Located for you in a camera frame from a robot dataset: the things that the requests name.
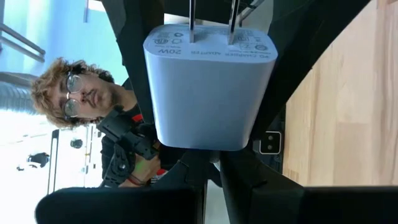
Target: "wooden panel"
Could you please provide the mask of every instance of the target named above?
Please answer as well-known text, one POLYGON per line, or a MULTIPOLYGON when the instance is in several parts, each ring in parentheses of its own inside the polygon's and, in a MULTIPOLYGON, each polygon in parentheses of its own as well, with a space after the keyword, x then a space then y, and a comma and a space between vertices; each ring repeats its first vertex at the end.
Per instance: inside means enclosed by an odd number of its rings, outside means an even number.
POLYGON ((284 175, 303 185, 398 184, 398 2, 373 0, 287 103, 284 175))

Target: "bracelet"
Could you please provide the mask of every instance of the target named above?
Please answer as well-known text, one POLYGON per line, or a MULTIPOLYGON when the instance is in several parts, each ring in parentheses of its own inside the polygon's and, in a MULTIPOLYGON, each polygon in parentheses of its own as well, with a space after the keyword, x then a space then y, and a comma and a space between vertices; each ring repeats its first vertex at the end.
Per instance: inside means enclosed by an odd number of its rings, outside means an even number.
POLYGON ((127 178, 128 181, 130 181, 130 183, 137 185, 137 186, 145 186, 145 184, 143 184, 137 177, 134 177, 133 175, 130 175, 127 178))

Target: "power adapter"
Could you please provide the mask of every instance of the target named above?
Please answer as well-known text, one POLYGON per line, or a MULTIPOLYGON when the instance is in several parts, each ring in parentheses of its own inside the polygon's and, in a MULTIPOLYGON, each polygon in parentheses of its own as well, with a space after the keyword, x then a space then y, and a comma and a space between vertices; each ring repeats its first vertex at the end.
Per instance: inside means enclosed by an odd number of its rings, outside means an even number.
POLYGON ((155 28, 144 42, 155 126, 170 147, 237 151, 246 146, 277 51, 255 29, 190 24, 155 28))

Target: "wrist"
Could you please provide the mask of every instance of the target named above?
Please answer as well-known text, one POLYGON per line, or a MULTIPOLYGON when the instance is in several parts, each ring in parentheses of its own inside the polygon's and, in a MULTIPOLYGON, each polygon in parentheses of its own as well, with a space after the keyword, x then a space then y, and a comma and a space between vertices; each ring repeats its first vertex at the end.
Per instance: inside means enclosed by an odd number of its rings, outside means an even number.
POLYGON ((139 182, 145 182, 146 181, 146 174, 144 172, 138 172, 137 170, 134 170, 131 174, 130 177, 133 177, 137 179, 139 182))
POLYGON ((137 186, 145 186, 145 181, 142 181, 140 179, 138 179, 134 174, 130 174, 130 176, 127 178, 127 180, 137 186))
POLYGON ((119 187, 140 187, 139 185, 133 184, 128 179, 126 179, 119 187))

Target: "nose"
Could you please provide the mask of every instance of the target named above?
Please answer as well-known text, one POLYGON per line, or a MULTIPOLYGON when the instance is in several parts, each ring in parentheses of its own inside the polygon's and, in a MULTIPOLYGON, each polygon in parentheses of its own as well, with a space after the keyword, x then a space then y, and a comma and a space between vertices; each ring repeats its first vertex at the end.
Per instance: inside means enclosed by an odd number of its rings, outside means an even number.
POLYGON ((69 99, 74 99, 79 101, 80 103, 85 103, 87 101, 86 95, 87 94, 84 91, 78 93, 69 93, 69 99))

